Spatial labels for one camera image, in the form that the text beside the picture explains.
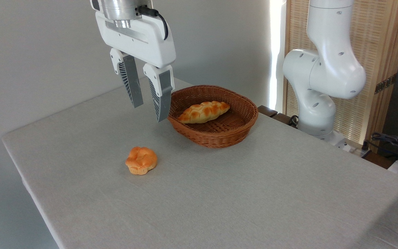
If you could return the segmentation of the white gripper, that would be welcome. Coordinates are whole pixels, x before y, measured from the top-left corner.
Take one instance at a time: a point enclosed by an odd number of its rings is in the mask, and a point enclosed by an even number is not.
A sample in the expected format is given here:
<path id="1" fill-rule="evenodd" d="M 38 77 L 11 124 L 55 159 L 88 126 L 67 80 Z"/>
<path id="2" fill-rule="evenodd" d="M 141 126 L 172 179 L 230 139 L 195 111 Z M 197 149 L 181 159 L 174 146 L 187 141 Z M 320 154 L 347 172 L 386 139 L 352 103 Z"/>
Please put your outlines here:
<path id="1" fill-rule="evenodd" d="M 143 70 L 149 79 L 157 120 L 165 120 L 170 112 L 171 94 L 175 90 L 171 64 L 176 59 L 176 51 L 171 30 L 164 39 L 163 21 L 150 16 L 131 20 L 130 28 L 116 27 L 99 11 L 95 18 L 102 39 L 112 47 L 112 64 L 125 85 L 131 104 L 134 108 L 143 104 L 136 57 L 146 62 Z"/>

